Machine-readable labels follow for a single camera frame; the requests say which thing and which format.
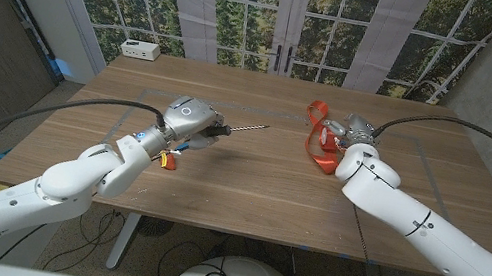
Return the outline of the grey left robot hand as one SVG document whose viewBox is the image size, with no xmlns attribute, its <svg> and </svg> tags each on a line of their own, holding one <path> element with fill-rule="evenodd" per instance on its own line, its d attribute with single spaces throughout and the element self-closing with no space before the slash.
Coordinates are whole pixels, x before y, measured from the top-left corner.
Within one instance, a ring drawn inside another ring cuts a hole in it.
<svg viewBox="0 0 492 276">
<path fill-rule="evenodd" d="M 211 105 L 189 96 L 174 100 L 164 113 L 166 140 L 181 141 L 190 149 L 203 149 L 216 143 L 219 136 L 231 134 L 224 116 Z"/>
</svg>

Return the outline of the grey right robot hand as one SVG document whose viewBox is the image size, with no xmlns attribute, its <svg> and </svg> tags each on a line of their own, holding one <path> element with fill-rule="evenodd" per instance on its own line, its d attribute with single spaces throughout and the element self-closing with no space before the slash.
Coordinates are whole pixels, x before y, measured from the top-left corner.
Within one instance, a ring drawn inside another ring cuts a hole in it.
<svg viewBox="0 0 492 276">
<path fill-rule="evenodd" d="M 374 145 L 374 127 L 364 118 L 355 113 L 344 117 L 345 126 L 333 120 L 322 122 L 328 131 L 335 135 L 335 143 L 340 148 L 348 148 L 353 144 Z"/>
</svg>

